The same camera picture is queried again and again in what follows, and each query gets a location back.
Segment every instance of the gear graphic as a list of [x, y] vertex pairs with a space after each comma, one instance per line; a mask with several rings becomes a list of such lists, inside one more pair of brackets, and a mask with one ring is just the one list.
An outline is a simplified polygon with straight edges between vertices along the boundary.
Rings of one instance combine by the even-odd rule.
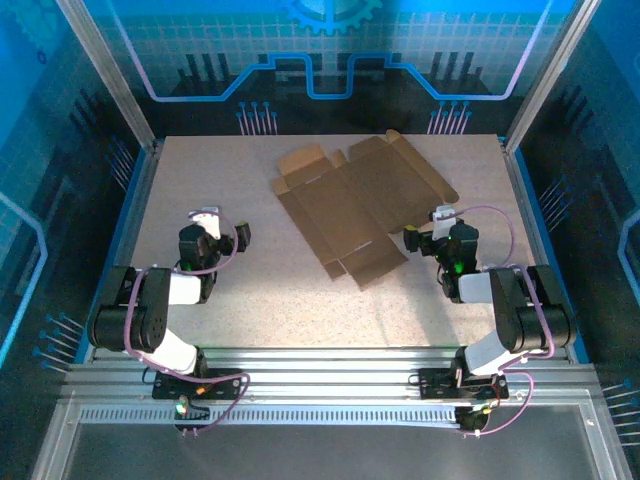
[[347, 33], [348, 27], [358, 28], [363, 20], [371, 20], [372, 10], [382, 7], [381, 0], [285, 0], [289, 18], [300, 27], [311, 27], [313, 33], [324, 30], [333, 35], [336, 30]]
[[3, 3], [4, 9], [14, 15], [29, 41], [45, 51], [58, 30], [55, 0], [7, 0]]

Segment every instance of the blue enclosure wall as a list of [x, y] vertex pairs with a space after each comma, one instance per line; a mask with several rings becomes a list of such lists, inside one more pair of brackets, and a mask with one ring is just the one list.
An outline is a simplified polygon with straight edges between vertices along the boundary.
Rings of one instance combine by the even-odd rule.
[[162, 137], [387, 128], [504, 134], [573, 3], [91, 0], [88, 7]]
[[640, 383], [639, 25], [637, 2], [602, 1], [522, 144], [539, 218], [605, 384]]
[[86, 319], [130, 178], [121, 158], [139, 147], [55, 2], [0, 2], [0, 71], [0, 192], [31, 213], [47, 249], [16, 317], [42, 251], [0, 202], [0, 477], [17, 479], [29, 476], [63, 378], [43, 362], [65, 368], [34, 349], [74, 354], [46, 317]]

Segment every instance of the speckled white tabletop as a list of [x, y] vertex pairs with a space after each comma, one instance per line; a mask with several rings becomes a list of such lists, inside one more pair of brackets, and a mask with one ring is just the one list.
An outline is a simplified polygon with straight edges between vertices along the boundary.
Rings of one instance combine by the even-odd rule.
[[[205, 305], [172, 306], [169, 328], [185, 341], [224, 347], [453, 346], [494, 328], [489, 305], [455, 305], [436, 283], [437, 264], [419, 253], [361, 292], [344, 275], [332, 282], [271, 191], [276, 160], [318, 142], [347, 150], [368, 135], [168, 137], [154, 179], [132, 265], [173, 266], [187, 213], [221, 205], [253, 234], [247, 252], [220, 272]], [[457, 209], [504, 209], [516, 227], [514, 260], [531, 250], [495, 135], [407, 135], [460, 194]], [[509, 229], [494, 213], [473, 212], [478, 259], [499, 263]], [[394, 240], [404, 251], [401, 234]]]

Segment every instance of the vent grille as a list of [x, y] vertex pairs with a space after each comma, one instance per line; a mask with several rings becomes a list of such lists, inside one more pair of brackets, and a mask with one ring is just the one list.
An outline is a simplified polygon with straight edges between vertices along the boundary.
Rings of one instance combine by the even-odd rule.
[[[224, 411], [224, 406], [210, 406], [211, 421]], [[224, 423], [233, 425], [404, 425], [457, 427], [455, 409], [448, 406], [300, 406], [240, 405], [231, 411]], [[173, 424], [174, 408], [170, 405], [121, 406], [85, 405], [81, 423], [88, 424]]]

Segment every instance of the cardboard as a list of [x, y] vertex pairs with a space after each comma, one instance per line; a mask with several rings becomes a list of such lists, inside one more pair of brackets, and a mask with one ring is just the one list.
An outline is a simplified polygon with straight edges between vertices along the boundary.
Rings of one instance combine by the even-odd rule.
[[394, 130], [327, 156], [320, 145], [278, 160], [272, 189], [331, 279], [365, 287], [407, 258], [387, 233], [423, 225], [458, 194]]

